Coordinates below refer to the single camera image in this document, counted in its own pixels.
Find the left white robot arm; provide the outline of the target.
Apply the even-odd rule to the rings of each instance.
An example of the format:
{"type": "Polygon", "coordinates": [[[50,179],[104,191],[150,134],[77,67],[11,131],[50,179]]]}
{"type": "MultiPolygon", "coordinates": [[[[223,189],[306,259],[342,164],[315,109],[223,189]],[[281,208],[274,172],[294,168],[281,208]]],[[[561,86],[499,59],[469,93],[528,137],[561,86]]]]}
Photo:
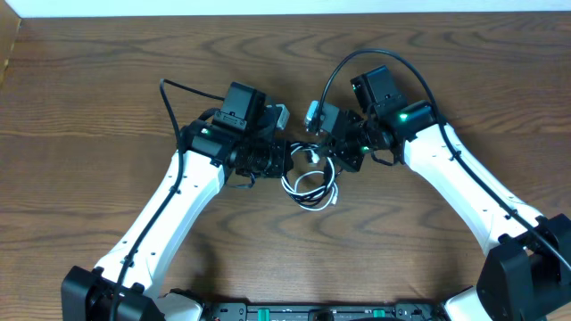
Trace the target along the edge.
{"type": "Polygon", "coordinates": [[[198,320],[189,292],[161,293],[180,245],[228,177],[282,177],[293,163],[278,139],[289,111],[250,86],[232,83],[221,107],[175,126],[177,150],[133,225],[95,267],[73,267],[62,281],[65,320],[198,320]]]}

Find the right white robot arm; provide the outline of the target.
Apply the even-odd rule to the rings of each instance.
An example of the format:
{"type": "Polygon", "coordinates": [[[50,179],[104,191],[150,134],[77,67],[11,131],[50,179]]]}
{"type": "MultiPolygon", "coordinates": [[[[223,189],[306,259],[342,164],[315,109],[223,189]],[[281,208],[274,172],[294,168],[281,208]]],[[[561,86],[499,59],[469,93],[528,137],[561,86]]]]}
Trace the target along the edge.
{"type": "Polygon", "coordinates": [[[389,69],[355,77],[366,114],[344,118],[335,154],[357,171],[365,154],[388,150],[423,177],[476,238],[485,262],[476,285],[441,306],[448,320],[543,320],[570,302],[570,220],[546,218],[488,171],[459,140],[434,99],[409,103],[389,69]]]}

